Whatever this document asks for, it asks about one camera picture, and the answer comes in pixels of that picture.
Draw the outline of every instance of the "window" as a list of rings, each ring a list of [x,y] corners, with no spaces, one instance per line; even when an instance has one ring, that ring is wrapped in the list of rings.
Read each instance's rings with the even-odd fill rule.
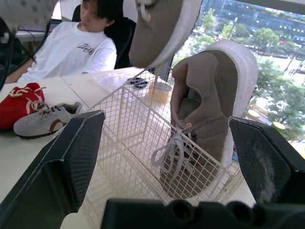
[[[61,2],[58,1],[54,7],[52,19],[61,20]]]
[[[251,115],[255,112],[259,114],[257,121],[276,125],[287,140],[302,140],[305,139],[304,31],[303,15],[234,0],[203,1],[194,31],[174,56],[172,67],[218,40],[244,45],[256,56],[260,69],[244,115],[255,120]]]

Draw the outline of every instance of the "red shoe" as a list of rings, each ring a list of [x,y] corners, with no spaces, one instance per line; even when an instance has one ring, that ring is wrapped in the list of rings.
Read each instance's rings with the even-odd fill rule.
[[[44,102],[42,88],[38,83],[29,83],[24,88],[15,87],[0,103],[0,130],[7,130],[14,126],[19,119],[29,115]]]

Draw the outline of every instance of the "person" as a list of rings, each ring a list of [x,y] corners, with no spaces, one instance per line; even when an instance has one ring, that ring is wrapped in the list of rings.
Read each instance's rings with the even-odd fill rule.
[[[81,22],[62,22],[5,83],[113,70],[116,48],[104,29],[122,11],[121,0],[83,0]]]

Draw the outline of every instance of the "brown shoe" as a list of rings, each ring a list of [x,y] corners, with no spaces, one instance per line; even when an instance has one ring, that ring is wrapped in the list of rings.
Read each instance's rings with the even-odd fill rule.
[[[203,0],[137,0],[138,21],[129,52],[135,67],[153,68],[184,44]]]
[[[254,55],[230,41],[216,42],[174,67],[171,115],[177,133],[172,134],[174,140],[170,140],[168,152],[163,152],[162,162],[156,163],[156,152],[152,157],[153,166],[161,163],[160,183],[170,197],[186,199],[199,194],[218,179],[220,168],[215,160],[224,167],[231,163],[234,142],[228,118],[243,114],[257,76]],[[199,95],[200,103],[184,98],[189,90]],[[177,144],[182,130],[205,152],[185,139]]]

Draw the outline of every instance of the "wire mesh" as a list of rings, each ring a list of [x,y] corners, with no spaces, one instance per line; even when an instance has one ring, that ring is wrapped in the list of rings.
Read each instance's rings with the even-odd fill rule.
[[[193,205],[200,201],[226,203],[243,180],[238,162],[232,160],[224,168],[185,135],[184,152],[192,169],[182,167],[171,182],[171,173],[152,166],[153,152],[175,134],[170,123],[174,80],[170,69],[167,82],[155,76],[159,73],[160,68],[155,74],[143,71],[134,79],[147,81],[147,88],[139,90],[129,81],[91,109],[105,110],[107,115],[97,165],[83,205],[92,228],[99,228],[109,198],[160,199],[164,203],[182,198]],[[164,167],[170,166],[167,156]]]

